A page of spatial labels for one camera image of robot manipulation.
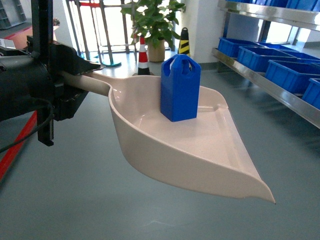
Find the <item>potted plant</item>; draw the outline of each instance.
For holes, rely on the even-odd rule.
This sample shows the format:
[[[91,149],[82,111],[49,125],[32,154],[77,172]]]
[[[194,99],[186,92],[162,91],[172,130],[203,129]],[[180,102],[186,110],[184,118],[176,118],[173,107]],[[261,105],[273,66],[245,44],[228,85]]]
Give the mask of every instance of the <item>potted plant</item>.
[[[176,12],[185,10],[184,3],[170,0],[168,4],[164,0],[138,0],[134,3],[134,35],[144,36],[148,46],[148,58],[150,62],[162,62],[165,59],[165,41],[169,47],[174,46],[173,37],[180,39],[174,31],[174,23],[179,24]],[[122,8],[123,14],[132,14],[132,8]]]

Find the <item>blue crate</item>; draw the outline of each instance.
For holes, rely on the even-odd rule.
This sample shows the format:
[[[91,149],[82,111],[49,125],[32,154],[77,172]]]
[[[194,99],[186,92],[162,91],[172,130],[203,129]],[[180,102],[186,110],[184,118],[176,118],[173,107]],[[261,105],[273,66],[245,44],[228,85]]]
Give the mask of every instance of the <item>blue crate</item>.
[[[271,49],[278,49],[278,50],[284,50],[284,51],[290,51],[290,52],[298,52],[297,50],[291,49],[286,46],[282,46],[280,44],[275,44],[275,43],[266,43],[266,42],[258,42],[258,44],[271,48]]]
[[[269,61],[265,78],[292,94],[304,94],[310,78],[320,78],[320,68],[311,64],[289,61]]]
[[[237,61],[256,72],[266,72],[269,60],[297,61],[295,56],[272,48],[240,46],[239,49]]]
[[[237,58],[240,46],[260,46],[261,47],[261,45],[253,41],[220,37],[218,50],[231,58]]]
[[[237,3],[250,3],[250,0],[226,0],[226,1],[229,1],[229,2],[237,2]]]
[[[201,66],[186,54],[161,65],[160,111],[170,121],[197,117]]]
[[[309,86],[303,94],[302,100],[320,109],[320,79],[310,78],[309,81]]]
[[[251,0],[250,3],[285,8],[287,6],[288,0]]]
[[[319,12],[320,0],[289,0],[286,7],[288,9],[300,9]]]
[[[285,53],[296,57],[298,63],[303,63],[303,64],[320,63],[320,58],[311,56],[303,52],[293,52],[293,51],[286,51],[286,50],[281,50],[281,51],[284,51]]]

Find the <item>blue object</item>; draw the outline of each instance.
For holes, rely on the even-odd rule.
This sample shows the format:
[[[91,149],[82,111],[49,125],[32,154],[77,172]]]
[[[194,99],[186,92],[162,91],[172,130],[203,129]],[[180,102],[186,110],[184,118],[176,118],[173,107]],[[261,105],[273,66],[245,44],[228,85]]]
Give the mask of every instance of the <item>blue object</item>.
[[[278,50],[286,50],[286,51],[290,51],[290,52],[297,52],[297,50],[291,49],[289,47],[286,46],[282,46],[280,44],[275,44],[275,43],[266,43],[266,42],[258,42],[258,44],[263,45],[265,47],[271,48],[271,49],[278,49]]]
[[[266,72],[269,60],[296,62],[295,56],[283,51],[264,47],[240,46],[237,61],[256,72]]]
[[[237,58],[240,46],[257,46],[261,47],[256,42],[247,40],[238,40],[233,38],[220,37],[218,50],[231,58]]]
[[[320,0],[289,0],[286,7],[288,9],[300,9],[319,12]]]
[[[250,3],[250,0],[227,0],[229,2],[237,2],[237,3]]]
[[[305,100],[307,103],[320,109],[320,79],[310,78],[309,81],[309,86],[306,89],[302,100]]]
[[[251,0],[252,4],[285,8],[288,0]]]
[[[161,65],[160,111],[170,121],[197,117],[201,66],[185,54]]]
[[[303,52],[293,52],[293,51],[286,51],[286,50],[284,50],[284,52],[296,57],[298,63],[303,63],[303,64],[320,63],[320,58],[317,58],[315,56],[311,56],[311,55],[303,53]]]
[[[320,68],[300,62],[270,60],[265,78],[292,94],[304,94],[309,79],[320,78]]]

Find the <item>white wall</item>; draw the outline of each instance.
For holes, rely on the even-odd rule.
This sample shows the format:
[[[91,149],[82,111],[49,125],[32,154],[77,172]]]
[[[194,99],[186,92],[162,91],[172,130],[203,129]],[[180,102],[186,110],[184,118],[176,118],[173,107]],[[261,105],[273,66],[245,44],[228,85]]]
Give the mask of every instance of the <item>white wall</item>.
[[[70,34],[69,29],[71,30],[71,26],[69,27],[70,18],[66,6],[66,1],[64,0],[53,0],[53,17],[58,18],[60,21],[60,27],[54,31],[56,40],[62,44],[68,45],[70,47],[73,46],[73,40]]]
[[[254,17],[230,15],[227,38],[256,42],[259,37],[259,21]]]
[[[307,38],[306,42],[320,42],[320,31],[310,31],[309,37]]]
[[[197,63],[217,62],[211,51],[219,45],[224,23],[218,0],[185,0],[184,3],[186,12],[182,14],[181,27],[188,28],[191,57]]]
[[[32,18],[31,14],[31,0],[20,0],[20,3],[22,5],[24,15],[27,19]]]

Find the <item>stainless steel shelf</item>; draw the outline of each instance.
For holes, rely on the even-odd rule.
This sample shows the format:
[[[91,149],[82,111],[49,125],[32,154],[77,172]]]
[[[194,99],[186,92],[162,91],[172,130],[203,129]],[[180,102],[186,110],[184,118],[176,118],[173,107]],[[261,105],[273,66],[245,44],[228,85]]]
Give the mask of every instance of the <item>stainless steel shelf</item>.
[[[320,31],[320,12],[219,0],[218,7],[228,13],[244,15],[299,28]]]
[[[301,98],[295,96],[294,94],[284,90],[282,87],[274,84],[270,80],[266,79],[259,73],[252,71],[246,66],[242,65],[235,59],[223,54],[216,48],[212,49],[212,54],[223,64],[227,65],[229,68],[243,76],[244,78],[250,80],[252,83],[256,84],[267,92],[270,96],[274,97],[276,100],[287,106],[289,109],[293,110],[301,117],[315,125],[320,129],[320,110],[305,102]]]

